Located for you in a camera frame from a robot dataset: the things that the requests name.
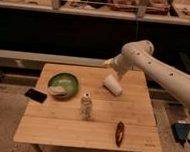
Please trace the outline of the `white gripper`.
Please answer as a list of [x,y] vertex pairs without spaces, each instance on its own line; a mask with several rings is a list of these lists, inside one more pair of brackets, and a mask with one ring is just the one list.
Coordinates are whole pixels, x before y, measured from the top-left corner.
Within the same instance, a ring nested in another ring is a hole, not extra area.
[[103,62],[103,66],[112,68],[117,72],[117,79],[120,81],[127,72],[127,63],[123,56],[115,56]]

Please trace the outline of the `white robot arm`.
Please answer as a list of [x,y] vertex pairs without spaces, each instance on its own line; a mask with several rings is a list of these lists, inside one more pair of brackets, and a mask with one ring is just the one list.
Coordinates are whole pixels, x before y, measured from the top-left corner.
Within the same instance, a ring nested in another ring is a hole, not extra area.
[[[104,61],[104,66],[113,68],[119,79],[133,66],[140,68],[190,113],[190,75],[156,60],[153,52],[154,47],[149,40],[125,43],[117,56]],[[185,146],[183,152],[190,152],[190,143]]]

